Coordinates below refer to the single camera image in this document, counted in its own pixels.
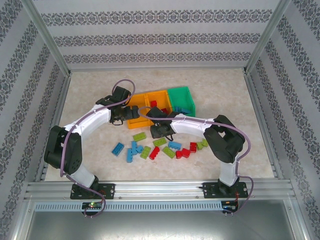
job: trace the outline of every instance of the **enclosure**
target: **enclosure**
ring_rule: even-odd
[[[0,239],[320,239],[319,5],[2,0]],[[166,94],[186,86],[196,117],[225,115],[249,136],[239,172],[254,187],[239,214],[225,216],[229,199],[199,188],[219,178],[209,147],[184,160],[112,155],[140,132],[152,146],[142,117],[141,125],[102,125],[83,143],[83,163],[115,187],[102,215],[81,214],[89,200],[70,199],[72,182],[44,162],[49,132],[87,113],[120,79],[134,81],[139,107],[161,98],[169,111],[179,99]]]

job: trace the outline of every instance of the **lime green lego brick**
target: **lime green lego brick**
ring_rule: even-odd
[[[197,142],[196,143],[196,149],[201,150],[203,148],[204,148],[204,146],[202,145],[202,142]]]
[[[149,156],[150,151],[151,151],[151,147],[145,146],[143,148],[142,153],[140,154],[140,158],[147,159],[147,157]]]
[[[159,146],[166,144],[166,143],[167,143],[167,141],[164,137],[153,141],[153,144],[155,147],[159,147]]]
[[[136,135],[133,135],[133,140],[135,140],[136,142],[139,142],[143,139],[146,139],[147,138],[147,135],[145,132],[140,132]]]
[[[201,144],[202,144],[204,147],[208,147],[208,146],[209,146],[207,140],[205,140],[205,139],[202,139]]]
[[[164,147],[164,149],[162,150],[165,154],[168,155],[169,158],[173,159],[174,156],[176,155],[174,151],[172,151],[169,147]]]

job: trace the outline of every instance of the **marble surface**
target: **marble surface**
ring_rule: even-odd
[[[239,174],[253,178],[273,178],[273,172],[258,126],[241,69],[190,69],[190,70],[123,70],[103,72],[75,72],[72,75],[60,126],[72,123],[87,113],[95,102],[111,93],[113,85],[120,79],[135,82],[136,93],[188,86],[199,118],[227,116],[233,124],[244,131],[252,142],[248,156],[240,161]],[[120,86],[132,90],[130,83]],[[139,145],[153,146],[149,127],[129,130],[122,126],[104,124],[90,135],[82,149],[83,162],[100,180],[195,180],[217,179],[220,161],[209,147],[203,148],[189,158],[170,159],[162,151],[155,160],[133,157],[126,162],[127,148],[131,147],[132,136],[145,132],[147,139]],[[174,140],[189,148],[190,142],[201,138],[175,134]],[[111,154],[118,142],[125,148],[118,157]],[[65,181],[59,170],[49,166],[46,181]]]

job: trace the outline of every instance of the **wire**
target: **wire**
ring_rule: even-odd
[[[117,82],[115,83],[115,85],[113,86],[113,88],[112,88],[112,94],[114,93],[116,86],[117,86],[119,83],[121,83],[121,82],[130,82],[130,83],[132,83],[132,85],[133,85],[132,94],[131,94],[128,98],[126,98],[126,99],[123,100],[123,101],[117,102],[117,103],[109,104],[109,105],[107,105],[107,106],[102,106],[102,107],[100,107],[100,108],[97,108],[95,111],[90,111],[90,112],[88,112],[86,115],[84,115],[82,118],[80,118],[80,119],[71,127],[71,129],[69,130],[69,132],[68,132],[67,135],[65,136],[65,140],[64,140],[63,148],[62,148],[61,164],[60,164],[60,177],[63,177],[63,176],[64,176],[64,166],[65,166],[65,158],[66,158],[66,148],[67,148],[67,144],[68,144],[69,137],[70,137],[71,133],[73,132],[73,130],[76,129],[77,126],[78,126],[82,121],[84,121],[87,117],[91,116],[92,114],[97,113],[97,112],[99,112],[99,111],[101,111],[101,110],[107,109],[107,108],[109,108],[109,107],[121,105],[121,104],[125,103],[125,102],[128,101],[128,100],[130,101],[130,99],[132,98],[132,96],[135,94],[135,92],[136,92],[136,85],[135,85],[135,83],[134,83],[132,80],[130,80],[130,79],[121,79],[121,80],[117,81]],[[85,189],[85,190],[87,190],[87,191],[90,191],[90,192],[92,192],[92,193],[94,193],[94,194],[97,194],[97,195],[99,195],[99,196],[102,198],[102,200],[103,200],[103,208],[102,208],[99,212],[97,212],[95,215],[92,215],[92,216],[89,216],[89,217],[90,217],[90,218],[94,218],[94,217],[96,217],[96,216],[99,216],[99,215],[105,210],[105,208],[106,208],[106,199],[105,199],[105,197],[104,197],[101,193],[99,193],[99,192],[97,192],[97,191],[95,191],[95,190],[93,190],[93,189],[90,189],[90,188],[88,188],[88,187],[86,187],[86,186],[78,183],[78,182],[77,182],[76,180],[74,180],[70,175],[67,174],[66,177],[67,177],[70,181],[74,182],[74,184],[80,186],[81,188],[83,188],[83,189]],[[87,209],[84,210],[84,216],[85,216],[85,217],[88,217],[88,215],[86,214],[86,212],[87,212]]]
[[[241,206],[241,208],[239,208],[236,213],[239,212],[239,210],[241,210],[248,202],[249,198],[251,197],[251,194],[253,192],[253,189],[254,189],[254,180],[250,177],[250,176],[240,176],[238,174],[238,168],[239,168],[239,162],[240,162],[240,159],[243,159],[249,152],[250,152],[250,149],[251,149],[251,141],[249,139],[249,137],[243,132],[241,131],[240,129],[234,127],[234,126],[230,126],[228,124],[224,124],[224,123],[218,123],[218,122],[214,122],[214,121],[207,121],[206,119],[198,119],[198,118],[194,118],[194,117],[149,117],[149,116],[146,116],[144,114],[141,113],[141,110],[143,109],[151,109],[151,107],[149,106],[143,106],[143,107],[140,107],[138,109],[138,114],[143,117],[143,118],[146,118],[146,119],[150,119],[150,120],[157,120],[157,121],[161,121],[161,120],[172,120],[172,121],[192,121],[192,122],[196,122],[196,123],[202,123],[202,124],[211,124],[211,125],[216,125],[216,126],[221,126],[221,127],[225,127],[225,128],[228,128],[228,129],[231,129],[231,130],[234,130],[236,132],[238,132],[239,134],[241,134],[245,140],[247,141],[248,143],[248,148],[247,150],[240,156],[237,158],[236,160],[236,163],[235,163],[235,175],[238,176],[239,178],[244,178],[244,179],[250,179],[251,180],[251,189],[250,189],[250,192],[248,194],[248,197],[246,198],[246,200],[244,201],[243,205]]]

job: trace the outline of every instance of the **wall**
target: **wall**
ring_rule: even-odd
[[[251,78],[281,170],[320,239],[320,1],[293,0]]]
[[[279,0],[35,0],[71,70],[244,67]]]
[[[4,240],[26,183],[35,179],[65,76],[19,0],[0,1],[0,56],[0,240]]]

